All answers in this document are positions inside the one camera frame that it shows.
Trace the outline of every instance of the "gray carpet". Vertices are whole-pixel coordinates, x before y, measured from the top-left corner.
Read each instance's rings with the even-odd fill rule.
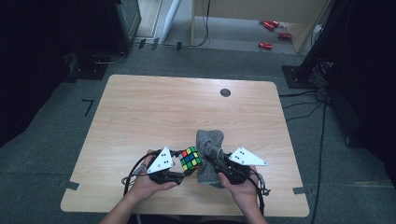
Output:
[[[60,209],[61,180],[73,172],[108,77],[130,74],[273,81],[279,94],[290,90],[281,65],[299,65],[303,56],[271,52],[134,47],[111,64],[105,78],[62,83],[30,127],[0,148],[0,223],[97,223],[105,214],[65,213]],[[85,117],[89,103],[92,109]],[[312,95],[281,98],[283,106],[315,102]],[[316,105],[285,108],[285,118],[309,114]],[[288,121],[291,142],[311,212],[318,181],[322,106],[309,118]],[[316,223],[395,223],[396,191],[383,163],[365,148],[345,146],[341,123],[326,107],[322,178]],[[270,223],[309,223],[304,218],[268,217]]]

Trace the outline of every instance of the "gray cloth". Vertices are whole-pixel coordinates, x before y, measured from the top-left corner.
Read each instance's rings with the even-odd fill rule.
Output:
[[[224,188],[215,171],[215,166],[211,162],[213,160],[224,161],[224,153],[221,149],[223,139],[224,134],[219,130],[198,130],[196,135],[196,147],[198,155],[203,163],[198,170],[198,183],[211,185],[219,189]]]

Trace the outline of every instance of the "person's right hand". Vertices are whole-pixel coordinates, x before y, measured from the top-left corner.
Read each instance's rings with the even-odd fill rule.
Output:
[[[250,166],[250,168],[257,172],[255,166]],[[232,185],[222,172],[219,173],[219,178],[221,185],[231,192],[233,200],[247,218],[248,223],[267,223],[260,212],[256,187],[250,181],[246,180],[243,184]],[[256,175],[250,175],[250,178],[258,184],[259,178]]]
[[[255,166],[250,167],[252,170],[256,171]],[[233,195],[233,200],[236,205],[244,211],[248,209],[252,205],[257,206],[257,192],[256,188],[250,181],[245,181],[243,184],[232,185],[228,180],[227,176],[222,172],[219,173],[219,178],[221,180],[221,185],[228,189]],[[256,175],[251,175],[250,178],[257,184],[259,182],[259,178]]]

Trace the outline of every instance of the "hand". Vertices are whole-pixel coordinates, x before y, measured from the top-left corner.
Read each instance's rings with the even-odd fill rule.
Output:
[[[152,156],[145,158],[143,164],[148,165],[151,161]],[[107,223],[127,223],[129,217],[131,216],[134,208],[143,200],[151,197],[159,190],[171,189],[176,186],[175,182],[168,182],[164,184],[157,184],[149,179],[147,174],[147,168],[139,173],[142,176],[138,176],[134,181],[134,185],[125,194],[125,196],[116,204],[116,206],[105,216],[105,218],[100,222],[101,224]]]
[[[148,173],[147,173],[147,165],[149,162],[152,160],[152,156],[148,156],[147,158],[144,159],[143,164],[144,168],[142,171],[140,171],[140,176],[136,177],[136,180],[134,181],[133,186],[131,189],[128,191],[128,194],[133,194],[134,197],[137,197],[136,199],[139,201],[146,200],[147,198],[151,197],[153,194],[155,194],[159,190],[168,190],[177,185],[176,182],[168,182],[164,184],[157,184],[153,182],[152,180],[149,179]]]
[[[257,172],[255,166],[251,166],[250,168]],[[221,185],[231,192],[233,200],[241,210],[248,209],[251,205],[257,205],[257,191],[250,181],[247,180],[243,184],[232,185],[227,176],[222,172],[219,173],[219,178],[221,180]],[[259,178],[256,175],[251,175],[250,178],[256,184],[259,182]]]
[[[255,166],[250,166],[250,169],[257,172]],[[221,185],[233,195],[233,200],[245,215],[247,223],[267,223],[257,203],[256,187],[250,181],[246,180],[243,184],[232,185],[225,174],[219,173],[219,178]],[[250,175],[250,178],[258,184],[259,178],[256,175]]]

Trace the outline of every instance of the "black stand base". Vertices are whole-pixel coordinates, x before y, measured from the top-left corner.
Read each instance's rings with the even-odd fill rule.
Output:
[[[290,89],[317,89],[318,87],[312,84],[308,79],[298,79],[296,71],[298,66],[282,65],[283,75]]]
[[[101,59],[101,62],[108,62],[109,58]],[[72,71],[65,82],[76,82],[77,79],[102,80],[107,70],[106,63],[87,63],[78,58]]]

